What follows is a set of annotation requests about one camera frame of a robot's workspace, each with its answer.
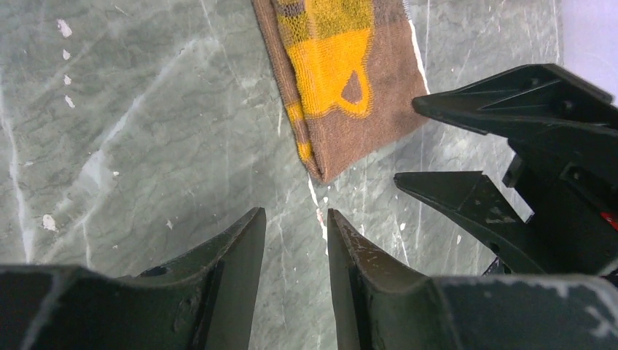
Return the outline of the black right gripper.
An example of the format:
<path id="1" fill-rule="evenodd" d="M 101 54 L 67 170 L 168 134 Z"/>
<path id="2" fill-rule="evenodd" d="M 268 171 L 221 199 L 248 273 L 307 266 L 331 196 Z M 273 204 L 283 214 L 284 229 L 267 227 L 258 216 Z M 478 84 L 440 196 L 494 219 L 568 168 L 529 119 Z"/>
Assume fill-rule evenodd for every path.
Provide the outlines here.
<path id="1" fill-rule="evenodd" d="M 526 64 L 412 100 L 433 120 L 505 137 L 504 184 L 524 222 L 481 171 L 403 172 L 401 191 L 444 214 L 513 273 L 617 274 L 617 108 L 613 96 L 553 63 Z"/>

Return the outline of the yellow brown towel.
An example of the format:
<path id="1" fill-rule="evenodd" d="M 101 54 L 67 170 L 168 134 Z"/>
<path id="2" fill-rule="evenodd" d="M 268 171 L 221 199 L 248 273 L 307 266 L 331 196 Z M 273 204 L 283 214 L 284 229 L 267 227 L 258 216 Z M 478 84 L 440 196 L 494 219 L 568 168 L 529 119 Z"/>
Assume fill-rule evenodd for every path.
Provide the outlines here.
<path id="1" fill-rule="evenodd" d="M 308 173 L 326 184 L 426 118 L 428 93 L 406 1 L 254 1 Z"/>

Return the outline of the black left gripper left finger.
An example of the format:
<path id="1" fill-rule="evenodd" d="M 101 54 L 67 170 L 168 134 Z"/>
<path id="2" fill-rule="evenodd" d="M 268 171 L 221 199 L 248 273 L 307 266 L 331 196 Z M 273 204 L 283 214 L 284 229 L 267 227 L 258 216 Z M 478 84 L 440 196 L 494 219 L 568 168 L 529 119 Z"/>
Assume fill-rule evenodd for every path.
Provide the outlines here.
<path id="1" fill-rule="evenodd" d="M 3 349 L 247 349 L 265 247 L 253 208 L 137 276 L 80 265 L 1 267 Z"/>

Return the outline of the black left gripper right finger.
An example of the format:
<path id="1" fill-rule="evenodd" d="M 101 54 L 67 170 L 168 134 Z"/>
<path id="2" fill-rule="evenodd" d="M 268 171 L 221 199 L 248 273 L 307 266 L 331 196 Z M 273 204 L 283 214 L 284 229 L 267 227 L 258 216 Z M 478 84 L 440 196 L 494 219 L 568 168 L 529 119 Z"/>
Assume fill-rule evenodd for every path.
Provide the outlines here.
<path id="1" fill-rule="evenodd" d="M 615 349 L 617 287 L 584 275 L 426 276 L 327 214 L 339 349 Z"/>

